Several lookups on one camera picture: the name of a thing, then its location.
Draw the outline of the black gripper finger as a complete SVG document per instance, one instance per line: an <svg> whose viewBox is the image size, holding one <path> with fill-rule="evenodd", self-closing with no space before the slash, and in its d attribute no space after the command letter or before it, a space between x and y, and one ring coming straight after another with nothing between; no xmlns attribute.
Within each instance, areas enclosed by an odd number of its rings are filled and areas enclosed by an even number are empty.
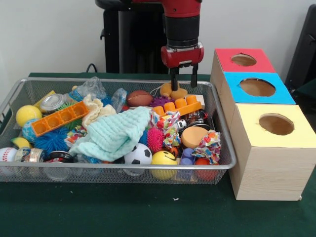
<svg viewBox="0 0 316 237"><path fill-rule="evenodd" d="M191 75L191 87L197 87L198 81L198 64L193 65L192 75Z"/></svg>
<svg viewBox="0 0 316 237"><path fill-rule="evenodd" d="M178 81L176 76L178 75L178 67L170 68L171 89L172 91L178 90Z"/></svg>

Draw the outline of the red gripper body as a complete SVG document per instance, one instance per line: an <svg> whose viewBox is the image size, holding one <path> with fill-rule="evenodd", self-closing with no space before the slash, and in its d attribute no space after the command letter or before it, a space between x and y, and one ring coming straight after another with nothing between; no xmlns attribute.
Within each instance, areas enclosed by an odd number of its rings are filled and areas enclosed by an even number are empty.
<svg viewBox="0 0 316 237"><path fill-rule="evenodd" d="M161 48L161 60L168 68L179 68L187 65L199 64L204 57L204 48L201 42L190 48Z"/></svg>

